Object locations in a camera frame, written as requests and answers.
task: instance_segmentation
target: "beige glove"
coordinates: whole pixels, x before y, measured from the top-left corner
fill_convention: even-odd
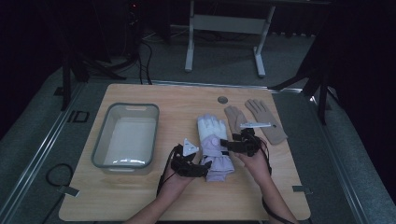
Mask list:
[[[254,118],[259,123],[270,122],[272,124],[272,127],[262,128],[262,132],[272,145],[277,145],[288,138],[279,122],[277,122],[277,120],[274,118],[274,115],[263,101],[249,99],[245,102],[245,106],[250,110]]]
[[[241,123],[247,123],[245,115],[236,106],[229,105],[224,108],[225,115],[228,119],[231,133],[241,133]]]

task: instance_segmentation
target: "gray floor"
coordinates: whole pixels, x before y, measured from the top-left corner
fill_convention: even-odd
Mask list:
[[[252,54],[252,47],[258,43],[257,36],[250,35],[240,41],[210,42],[207,41],[210,35],[198,33],[200,37],[196,38],[193,70],[185,73],[187,37],[181,33],[183,30],[175,31],[171,45],[163,43],[156,35],[145,38],[152,48],[149,74],[154,84],[172,81],[179,84],[273,86],[295,75],[314,40],[314,37],[304,36],[268,36],[262,54],[267,75],[260,78],[256,75]],[[149,48],[144,45],[141,46],[141,56],[143,63],[149,60]],[[118,73],[128,77],[123,82],[137,83],[138,71],[138,67],[132,65]],[[114,82],[94,73],[86,84],[74,82],[78,97],[68,110],[61,113],[62,98],[53,95],[55,89],[62,85],[59,70],[48,78],[3,138],[0,145],[1,204],[6,203],[36,152],[44,150],[41,144],[51,145],[41,168],[37,173],[28,174],[34,180],[30,188],[25,188],[25,195],[17,198],[21,201],[13,207],[14,216],[8,219],[9,223],[41,223],[47,214],[49,219],[46,223],[64,223],[57,216],[59,204],[50,213],[60,194],[46,182],[46,173],[59,163],[65,162],[72,167],[77,165],[106,87]],[[290,88],[300,89],[305,82],[302,80]],[[327,126],[322,126],[315,114],[315,104],[298,91],[274,92],[273,96],[289,136],[302,183],[312,190],[312,194],[306,195],[312,216],[302,223],[392,223],[396,220],[394,203],[382,186],[345,111],[330,98],[326,110]],[[90,118],[86,123],[58,120],[63,116],[68,118],[71,111],[90,112]],[[62,124],[59,135],[51,129],[54,123]],[[53,141],[45,139],[48,133],[56,138]],[[60,170],[53,178],[67,181],[68,173]]]

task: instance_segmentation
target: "table leg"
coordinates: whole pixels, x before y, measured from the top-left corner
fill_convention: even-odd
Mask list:
[[[185,71],[192,71],[192,60],[194,57],[194,1],[190,1],[190,30],[189,30],[189,46],[187,48]]]
[[[262,47],[264,45],[265,38],[268,35],[268,30],[271,25],[271,20],[273,18],[274,11],[275,11],[275,7],[271,7],[270,11],[268,13],[267,19],[265,20],[264,26],[262,27],[262,37],[260,39],[259,46],[253,48],[254,58],[256,60],[257,72],[258,72],[259,77],[265,76],[264,65],[262,62]]]

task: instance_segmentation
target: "small round object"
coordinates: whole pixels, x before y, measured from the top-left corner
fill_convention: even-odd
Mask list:
[[[213,145],[213,146],[218,146],[218,145],[219,145],[219,139],[217,139],[217,138],[212,138],[212,145]]]
[[[228,103],[228,99],[225,96],[219,96],[218,102],[221,103],[222,105],[225,105]]]

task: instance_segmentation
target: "wooden table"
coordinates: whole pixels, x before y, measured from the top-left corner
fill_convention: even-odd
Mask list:
[[[228,98],[223,105],[220,96]],[[241,109],[247,120],[255,120],[245,107],[248,99],[261,99],[279,119],[271,93],[264,89],[197,86],[149,86],[112,84],[99,108],[82,151],[71,187],[79,189],[75,198],[66,195],[59,217],[66,221],[126,220],[155,198],[158,180],[174,146],[188,138],[199,146],[196,119],[205,113],[227,122],[224,108]],[[91,162],[91,154],[106,111],[116,102],[152,103],[160,108],[159,126],[152,171],[148,175],[107,175]],[[264,137],[260,129],[256,135]],[[269,145],[272,177],[291,212],[300,220],[310,217],[303,192],[294,192],[300,178],[287,141]],[[231,155],[235,172],[225,182],[205,182],[196,178],[161,220],[265,220],[261,193],[243,163]]]

